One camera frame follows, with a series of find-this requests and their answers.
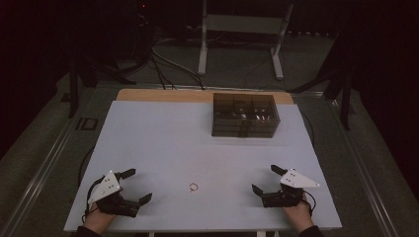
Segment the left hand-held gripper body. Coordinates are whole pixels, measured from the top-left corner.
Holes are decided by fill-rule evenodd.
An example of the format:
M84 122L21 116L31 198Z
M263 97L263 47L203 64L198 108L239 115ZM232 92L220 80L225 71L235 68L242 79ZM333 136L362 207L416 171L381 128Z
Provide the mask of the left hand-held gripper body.
M115 173L109 171L105 176L95 181L87 195L87 213L94 202L99 209L108 214L136 217L139 204L125 200L121 195L122 187Z

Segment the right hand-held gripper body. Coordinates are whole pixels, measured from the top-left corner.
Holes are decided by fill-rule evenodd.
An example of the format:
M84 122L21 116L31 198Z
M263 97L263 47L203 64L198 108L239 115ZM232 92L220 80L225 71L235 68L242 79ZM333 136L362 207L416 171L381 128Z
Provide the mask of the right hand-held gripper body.
M303 200L305 188L319 188L320 185L298 171L290 169L281 176L280 187L276 193L262 195L264 207L296 206Z

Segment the dark transparent drawer box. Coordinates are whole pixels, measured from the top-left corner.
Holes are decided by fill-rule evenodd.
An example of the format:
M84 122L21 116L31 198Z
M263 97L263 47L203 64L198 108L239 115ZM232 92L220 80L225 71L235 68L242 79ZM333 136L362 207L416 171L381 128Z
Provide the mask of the dark transparent drawer box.
M272 95L213 94L212 136L272 138L280 122Z

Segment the person's left hand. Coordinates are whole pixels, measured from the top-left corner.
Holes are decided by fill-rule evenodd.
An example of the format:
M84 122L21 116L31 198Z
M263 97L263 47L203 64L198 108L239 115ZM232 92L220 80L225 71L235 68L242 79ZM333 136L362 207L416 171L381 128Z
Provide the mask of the person's left hand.
M83 223L83 227L93 231L96 234L102 235L113 220L116 218L114 214L102 212L99 207L93 202L88 212L87 217Z

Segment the person's right hand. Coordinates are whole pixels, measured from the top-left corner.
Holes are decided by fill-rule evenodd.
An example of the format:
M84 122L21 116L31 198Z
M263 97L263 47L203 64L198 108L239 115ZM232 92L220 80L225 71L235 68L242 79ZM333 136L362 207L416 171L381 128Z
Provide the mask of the person's right hand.
M296 206L284 207L283 211L298 233L314 225L308 202L304 199Z

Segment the black tripod stand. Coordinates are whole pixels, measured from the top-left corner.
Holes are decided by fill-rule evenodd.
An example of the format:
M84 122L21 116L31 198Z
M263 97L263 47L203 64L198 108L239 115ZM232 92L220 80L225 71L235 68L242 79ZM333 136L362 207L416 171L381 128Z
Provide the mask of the black tripod stand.
M338 96L341 96L340 121L347 130L350 129L348 116L354 72L354 65L345 49L345 43L349 41L344 32L339 33L316 77L301 86L288 89L289 93L299 94L328 81L322 96L325 100L335 100Z
M122 72L110 69L87 54L72 55L69 61L69 93L67 94L70 119L75 116L79 107L79 81L82 81L86 87L95 87L98 82L93 75L94 70L104 73L123 85L134 85L134 82L127 80Z

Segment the white metal stand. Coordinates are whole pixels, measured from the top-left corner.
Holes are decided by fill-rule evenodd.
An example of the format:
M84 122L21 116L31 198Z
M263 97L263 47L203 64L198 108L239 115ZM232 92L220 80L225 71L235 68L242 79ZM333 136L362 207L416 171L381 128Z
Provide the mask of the white metal stand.
M201 50L198 74L205 75L207 72L208 31L265 34L278 36L278 41L270 49L270 53L276 78L282 80L284 78L284 70L280 60L280 51L291 19L293 7L294 3L287 3L285 13L280 18L219 15L210 14L208 12L208 0L203 0Z

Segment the aluminium floor rail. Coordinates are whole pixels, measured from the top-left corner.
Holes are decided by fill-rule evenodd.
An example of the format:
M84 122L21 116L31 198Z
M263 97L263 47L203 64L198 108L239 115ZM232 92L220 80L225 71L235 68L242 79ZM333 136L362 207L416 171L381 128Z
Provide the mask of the aluminium floor rail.
M347 147L350 151L351 158L353 160L357 176L360 183L365 191L366 197L370 203L373 213L376 217L377 223L384 237L400 237L396 230L389 214L384 206L382 198L377 191L377 187L374 184L372 177L370 176L367 166L364 162L360 150L356 147L356 142L352 137L352 134L347 130L340 120L340 106L336 100L332 100L328 103L328 107L337 123L340 132L342 133Z
M0 237L70 237L63 229L85 146L68 108L46 107L0 166Z

